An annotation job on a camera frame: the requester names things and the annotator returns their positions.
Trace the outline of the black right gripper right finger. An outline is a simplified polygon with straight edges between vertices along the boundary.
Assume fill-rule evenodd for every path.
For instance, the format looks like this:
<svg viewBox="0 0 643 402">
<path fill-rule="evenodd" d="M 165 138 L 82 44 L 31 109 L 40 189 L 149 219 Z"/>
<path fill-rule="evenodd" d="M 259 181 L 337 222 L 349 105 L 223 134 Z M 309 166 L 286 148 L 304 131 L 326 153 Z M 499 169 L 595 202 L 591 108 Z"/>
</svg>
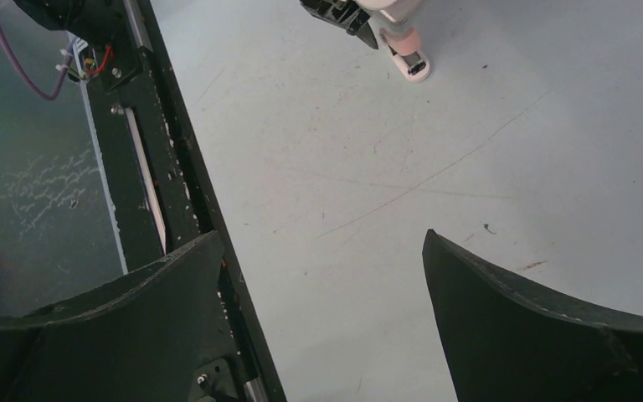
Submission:
<svg viewBox="0 0 643 402">
<path fill-rule="evenodd" d="M 424 274 L 460 401 L 643 401 L 643 316 L 494 265 L 433 230 Z"/>
</svg>

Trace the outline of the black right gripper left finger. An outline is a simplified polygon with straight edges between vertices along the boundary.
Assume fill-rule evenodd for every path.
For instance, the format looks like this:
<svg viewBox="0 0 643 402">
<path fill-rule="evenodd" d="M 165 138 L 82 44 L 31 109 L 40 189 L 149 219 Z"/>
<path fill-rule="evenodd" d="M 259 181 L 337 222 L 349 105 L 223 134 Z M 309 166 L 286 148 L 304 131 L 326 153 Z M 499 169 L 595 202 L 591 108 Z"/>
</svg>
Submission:
<svg viewBox="0 0 643 402">
<path fill-rule="evenodd" d="M 23 317 L 0 317 L 0 401 L 184 401 L 219 354 L 224 246 L 160 260 Z"/>
</svg>

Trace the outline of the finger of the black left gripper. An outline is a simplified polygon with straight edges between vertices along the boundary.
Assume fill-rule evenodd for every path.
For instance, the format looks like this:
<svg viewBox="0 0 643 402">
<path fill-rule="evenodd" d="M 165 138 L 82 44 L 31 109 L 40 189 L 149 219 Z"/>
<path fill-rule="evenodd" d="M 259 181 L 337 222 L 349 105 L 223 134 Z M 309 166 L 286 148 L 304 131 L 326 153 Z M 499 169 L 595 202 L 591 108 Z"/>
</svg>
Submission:
<svg viewBox="0 0 643 402">
<path fill-rule="evenodd" d="M 314 18 L 342 29 L 371 49 L 378 49 L 371 15 L 355 1 L 300 0 L 300 5 Z"/>
</svg>

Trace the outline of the pink stapler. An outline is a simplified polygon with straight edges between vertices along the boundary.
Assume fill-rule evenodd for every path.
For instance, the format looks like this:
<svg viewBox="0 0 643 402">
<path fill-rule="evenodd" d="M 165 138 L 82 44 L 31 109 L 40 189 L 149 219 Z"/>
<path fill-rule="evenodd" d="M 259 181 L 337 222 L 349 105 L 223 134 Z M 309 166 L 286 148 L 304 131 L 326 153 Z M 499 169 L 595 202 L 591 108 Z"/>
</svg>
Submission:
<svg viewBox="0 0 643 402">
<path fill-rule="evenodd" d="M 430 61 L 421 50 L 422 41 L 414 27 L 414 17 L 423 0 L 360 0 L 358 5 L 379 23 L 378 33 L 392 61 L 411 83 L 430 75 Z"/>
</svg>

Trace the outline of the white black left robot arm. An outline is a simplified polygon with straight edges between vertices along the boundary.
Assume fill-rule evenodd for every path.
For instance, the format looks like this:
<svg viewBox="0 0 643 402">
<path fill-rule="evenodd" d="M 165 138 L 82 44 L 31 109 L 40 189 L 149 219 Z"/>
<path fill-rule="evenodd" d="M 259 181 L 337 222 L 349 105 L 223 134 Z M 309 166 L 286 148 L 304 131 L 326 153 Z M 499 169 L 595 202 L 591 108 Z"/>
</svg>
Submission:
<svg viewBox="0 0 643 402">
<path fill-rule="evenodd" d="M 97 54 L 89 76 L 103 74 L 107 91 L 124 85 L 141 71 L 139 49 L 151 49 L 151 24 L 145 1 L 16 1 L 29 18 L 50 31 L 65 31 L 84 40 Z M 300 1 L 313 18 L 378 48 L 371 14 L 356 1 Z"/>
</svg>

